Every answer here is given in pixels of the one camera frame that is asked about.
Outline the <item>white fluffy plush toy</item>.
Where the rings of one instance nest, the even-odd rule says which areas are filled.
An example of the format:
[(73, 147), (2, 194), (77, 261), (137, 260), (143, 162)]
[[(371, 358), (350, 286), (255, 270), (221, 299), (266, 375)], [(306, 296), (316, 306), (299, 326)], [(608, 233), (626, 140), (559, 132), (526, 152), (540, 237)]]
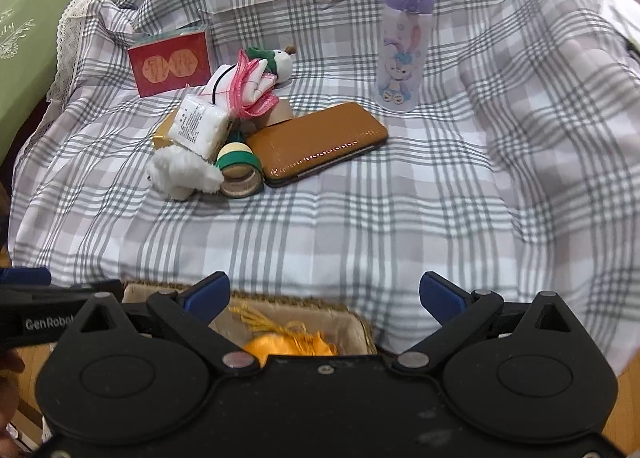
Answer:
[(146, 165), (153, 188), (172, 200), (187, 200), (194, 192), (216, 194), (224, 176), (214, 164), (179, 145), (157, 149)]

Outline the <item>green cushion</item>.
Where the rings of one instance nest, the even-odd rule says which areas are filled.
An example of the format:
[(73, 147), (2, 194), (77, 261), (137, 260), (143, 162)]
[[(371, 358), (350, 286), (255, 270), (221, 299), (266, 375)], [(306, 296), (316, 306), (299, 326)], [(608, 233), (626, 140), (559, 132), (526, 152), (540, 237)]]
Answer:
[(58, 22), (70, 0), (1, 0), (1, 155), (56, 73)]

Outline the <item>grey plaid cloth cover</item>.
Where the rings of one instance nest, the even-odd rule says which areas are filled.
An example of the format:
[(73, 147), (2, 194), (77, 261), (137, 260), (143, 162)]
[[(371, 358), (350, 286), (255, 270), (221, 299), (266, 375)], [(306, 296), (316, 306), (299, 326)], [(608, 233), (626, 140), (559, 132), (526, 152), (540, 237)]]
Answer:
[[(434, 329), (432, 270), (513, 301), (557, 291), (611, 366), (639, 348), (639, 67), (601, 0), (435, 0), (419, 99), (375, 98), (384, 0), (76, 0), (43, 122), (17, 157), (9, 252), (57, 285), (102, 278), (324, 296), (400, 352)], [(152, 186), (152, 132), (180, 100), (139, 96), (128, 48), (205, 24), (216, 58), (298, 49), (296, 114), (344, 102), (388, 129), (293, 184), (183, 202)]]

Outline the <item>purple cartoon water bottle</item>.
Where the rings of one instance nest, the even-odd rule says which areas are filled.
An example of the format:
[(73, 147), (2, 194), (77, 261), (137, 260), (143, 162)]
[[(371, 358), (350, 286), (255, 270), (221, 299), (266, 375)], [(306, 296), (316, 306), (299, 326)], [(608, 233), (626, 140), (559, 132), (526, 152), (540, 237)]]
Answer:
[(384, 0), (375, 98), (386, 109), (413, 110), (419, 99), (435, 0)]

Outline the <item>green white plush toy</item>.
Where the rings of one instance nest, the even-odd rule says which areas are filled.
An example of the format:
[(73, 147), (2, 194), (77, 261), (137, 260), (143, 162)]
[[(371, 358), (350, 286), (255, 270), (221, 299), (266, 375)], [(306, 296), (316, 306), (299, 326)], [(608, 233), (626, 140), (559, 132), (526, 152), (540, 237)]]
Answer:
[(294, 45), (285, 48), (265, 50), (257, 46), (249, 46), (245, 53), (250, 60), (263, 59), (267, 62), (267, 70), (277, 77), (277, 84), (286, 83), (293, 73), (293, 56), (297, 53)]

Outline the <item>pink white towel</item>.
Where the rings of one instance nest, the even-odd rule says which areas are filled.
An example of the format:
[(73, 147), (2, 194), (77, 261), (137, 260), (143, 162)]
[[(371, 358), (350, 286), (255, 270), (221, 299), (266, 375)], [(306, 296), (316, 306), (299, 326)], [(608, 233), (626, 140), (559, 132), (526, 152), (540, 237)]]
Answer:
[(248, 120), (268, 114), (279, 103), (272, 90), (277, 76), (268, 70), (268, 60), (249, 58), (238, 51), (234, 65), (220, 65), (201, 96), (227, 111), (233, 118)]

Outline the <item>woven lined basket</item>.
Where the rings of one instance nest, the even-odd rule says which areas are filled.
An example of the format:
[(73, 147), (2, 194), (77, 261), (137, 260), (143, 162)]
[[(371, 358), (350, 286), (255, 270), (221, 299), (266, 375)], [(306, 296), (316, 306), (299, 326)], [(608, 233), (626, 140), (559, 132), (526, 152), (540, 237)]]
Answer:
[(160, 322), (166, 338), (174, 337), (219, 369), (255, 369), (258, 359), (243, 350), (252, 334), (232, 313), (234, 306), (247, 304), (278, 324), (299, 320), (310, 332), (322, 331), (326, 340), (335, 344), (337, 356), (323, 356), (329, 360), (338, 356), (374, 354), (371, 329), (357, 314), (344, 305), (319, 299), (265, 296), (264, 294), (233, 291), (228, 306), (210, 323), (200, 322), (179, 304), (179, 293), (191, 286), (152, 285), (130, 282), (126, 285), (124, 301), (150, 309), (153, 320)]

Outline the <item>white cotton pads pack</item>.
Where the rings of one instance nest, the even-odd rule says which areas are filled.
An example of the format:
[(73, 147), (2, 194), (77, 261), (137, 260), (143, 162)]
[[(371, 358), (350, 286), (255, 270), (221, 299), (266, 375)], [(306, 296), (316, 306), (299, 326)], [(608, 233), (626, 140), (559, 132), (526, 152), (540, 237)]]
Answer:
[(187, 95), (178, 106), (167, 136), (175, 144), (212, 161), (231, 126), (232, 117), (228, 111), (198, 95)]

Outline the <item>orange satin drawstring pouch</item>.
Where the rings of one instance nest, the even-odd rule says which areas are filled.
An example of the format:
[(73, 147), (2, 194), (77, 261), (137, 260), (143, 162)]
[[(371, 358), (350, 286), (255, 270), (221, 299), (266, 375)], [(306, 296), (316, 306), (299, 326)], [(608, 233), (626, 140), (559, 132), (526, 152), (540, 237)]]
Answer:
[(231, 311), (252, 334), (243, 350), (256, 357), (262, 367), (273, 355), (338, 355), (337, 346), (326, 340), (322, 331), (310, 332), (299, 320), (281, 325), (247, 304), (234, 306)]

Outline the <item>cream green wooden toy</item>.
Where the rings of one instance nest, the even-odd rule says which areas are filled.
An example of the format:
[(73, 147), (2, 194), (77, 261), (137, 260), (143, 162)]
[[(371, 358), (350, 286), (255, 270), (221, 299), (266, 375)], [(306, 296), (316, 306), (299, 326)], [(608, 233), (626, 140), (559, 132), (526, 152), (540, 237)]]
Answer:
[(262, 173), (262, 165), (239, 131), (232, 132), (218, 152), (215, 166), (226, 180), (242, 180)]

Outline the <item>brown leather case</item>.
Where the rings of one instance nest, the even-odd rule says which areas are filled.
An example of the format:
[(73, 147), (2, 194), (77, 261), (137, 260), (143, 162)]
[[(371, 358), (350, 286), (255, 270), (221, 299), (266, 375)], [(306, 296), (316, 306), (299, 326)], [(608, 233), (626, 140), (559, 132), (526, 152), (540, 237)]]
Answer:
[(385, 126), (357, 103), (342, 103), (267, 126), (247, 139), (265, 182), (280, 187), (308, 178), (386, 143)]

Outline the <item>red envelope box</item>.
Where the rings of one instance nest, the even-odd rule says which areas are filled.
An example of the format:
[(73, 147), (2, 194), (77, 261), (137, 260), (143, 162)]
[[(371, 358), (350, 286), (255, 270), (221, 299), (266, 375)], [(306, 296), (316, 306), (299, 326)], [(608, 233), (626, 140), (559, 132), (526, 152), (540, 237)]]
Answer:
[(212, 75), (204, 25), (156, 34), (128, 48), (140, 97), (202, 86)]

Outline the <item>beige tape roll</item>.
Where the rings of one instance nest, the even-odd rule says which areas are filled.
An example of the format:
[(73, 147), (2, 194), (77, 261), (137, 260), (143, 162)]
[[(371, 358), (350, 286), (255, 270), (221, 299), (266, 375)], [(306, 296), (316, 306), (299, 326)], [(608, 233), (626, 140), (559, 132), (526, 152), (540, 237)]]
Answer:
[(228, 198), (240, 199), (261, 192), (263, 187), (262, 174), (255, 168), (250, 168), (248, 173), (240, 178), (224, 178), (219, 191)]

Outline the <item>gold cardboard box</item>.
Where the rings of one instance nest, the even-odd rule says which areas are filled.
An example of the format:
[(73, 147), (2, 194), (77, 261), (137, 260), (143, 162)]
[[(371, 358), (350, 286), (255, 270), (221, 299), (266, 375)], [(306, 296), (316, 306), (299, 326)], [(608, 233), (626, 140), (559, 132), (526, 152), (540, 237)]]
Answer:
[(168, 147), (172, 144), (172, 140), (168, 133), (174, 124), (177, 111), (178, 109), (175, 108), (165, 118), (163, 118), (163, 121), (160, 122), (160, 125), (152, 134), (152, 145), (155, 150)]

